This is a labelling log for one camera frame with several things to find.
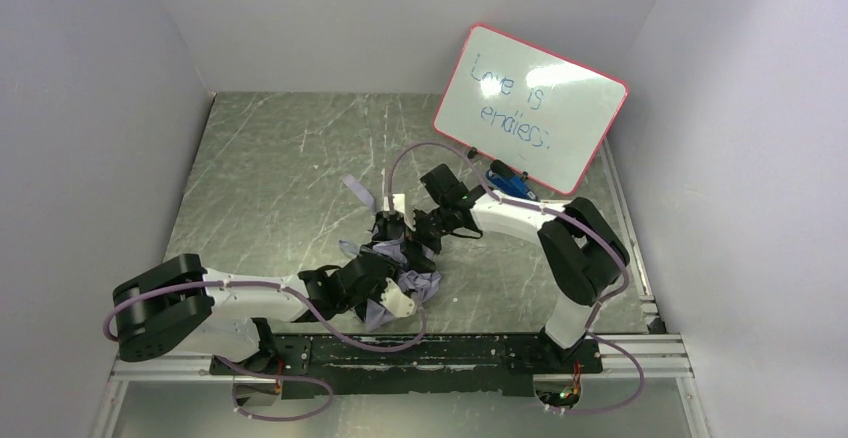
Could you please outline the lilac folding umbrella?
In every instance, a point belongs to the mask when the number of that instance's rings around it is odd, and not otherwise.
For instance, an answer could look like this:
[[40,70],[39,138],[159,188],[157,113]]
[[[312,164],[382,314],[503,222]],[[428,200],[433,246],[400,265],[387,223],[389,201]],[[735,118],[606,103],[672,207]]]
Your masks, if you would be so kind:
[[388,202],[377,198],[351,175],[342,178],[344,185],[374,216],[372,241],[356,244],[341,240],[339,248],[353,262],[365,264],[365,276],[376,277],[378,286],[367,293],[365,301],[355,306],[355,313],[368,332],[418,311],[440,290],[442,275],[435,269],[435,252],[412,240],[406,216],[390,213]]

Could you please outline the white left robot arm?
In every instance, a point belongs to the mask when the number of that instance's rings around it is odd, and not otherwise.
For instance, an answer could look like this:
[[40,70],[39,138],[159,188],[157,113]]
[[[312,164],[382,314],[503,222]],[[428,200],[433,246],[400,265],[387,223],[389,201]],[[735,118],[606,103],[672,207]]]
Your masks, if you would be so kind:
[[272,320],[326,324],[352,310],[414,314],[418,296],[399,284],[402,273],[376,254],[282,277],[222,272],[194,253],[180,254],[117,286],[102,330],[125,362],[173,351],[242,362],[270,350]]

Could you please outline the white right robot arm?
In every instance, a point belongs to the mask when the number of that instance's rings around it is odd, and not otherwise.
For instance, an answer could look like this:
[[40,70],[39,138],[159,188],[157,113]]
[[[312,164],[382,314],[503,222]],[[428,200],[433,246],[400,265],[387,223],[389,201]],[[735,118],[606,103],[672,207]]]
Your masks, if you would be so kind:
[[626,289],[629,254],[590,200],[533,201],[483,185],[468,188],[445,164],[420,181],[434,209],[404,211],[399,196],[387,198],[375,213],[373,244],[398,254],[420,274],[432,269],[446,236],[479,239],[498,233],[540,246],[558,290],[542,333],[558,348],[577,346],[602,304]]

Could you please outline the blue black stapler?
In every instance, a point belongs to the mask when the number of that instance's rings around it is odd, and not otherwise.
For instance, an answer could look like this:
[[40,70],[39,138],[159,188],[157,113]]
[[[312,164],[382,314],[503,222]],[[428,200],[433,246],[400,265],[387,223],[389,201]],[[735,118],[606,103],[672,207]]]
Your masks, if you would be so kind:
[[491,185],[511,197],[539,201],[538,195],[526,184],[526,175],[519,175],[500,160],[494,160],[485,174]]

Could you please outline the red framed whiteboard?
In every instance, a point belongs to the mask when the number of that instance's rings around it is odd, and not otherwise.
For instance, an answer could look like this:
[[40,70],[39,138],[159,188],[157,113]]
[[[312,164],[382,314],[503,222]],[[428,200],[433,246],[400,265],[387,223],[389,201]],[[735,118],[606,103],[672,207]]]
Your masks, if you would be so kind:
[[433,127],[550,190],[571,195],[627,95],[620,79],[476,24]]

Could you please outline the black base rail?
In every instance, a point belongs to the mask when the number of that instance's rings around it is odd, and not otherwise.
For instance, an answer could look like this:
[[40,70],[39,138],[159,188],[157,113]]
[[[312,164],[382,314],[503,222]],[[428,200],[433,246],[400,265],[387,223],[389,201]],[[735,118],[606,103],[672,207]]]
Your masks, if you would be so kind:
[[563,350],[542,332],[428,333],[402,351],[407,334],[370,334],[363,350],[332,334],[272,333],[258,321],[258,352],[240,361],[252,373],[285,376],[281,396],[305,399],[337,395],[499,392],[532,397],[542,375],[599,374],[598,343],[584,338]]

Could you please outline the aluminium frame rail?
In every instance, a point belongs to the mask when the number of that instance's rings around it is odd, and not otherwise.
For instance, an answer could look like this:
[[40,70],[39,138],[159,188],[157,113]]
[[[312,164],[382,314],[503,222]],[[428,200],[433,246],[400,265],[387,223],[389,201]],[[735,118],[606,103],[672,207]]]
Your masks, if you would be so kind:
[[[172,352],[206,355],[236,387],[273,382],[282,398],[348,394],[498,391],[532,396],[578,414],[585,375],[648,379],[693,374],[682,341],[667,333],[602,337],[593,324],[630,276],[625,245],[589,200],[520,199],[466,187],[446,165],[422,179],[435,206],[406,211],[388,194],[373,209],[371,240],[344,265],[284,276],[239,275],[185,253],[117,286],[102,325],[127,363]],[[424,316],[437,290],[435,257],[446,236],[488,233],[539,246],[557,302],[536,333],[505,331],[347,335],[332,324],[353,312],[364,323]]]

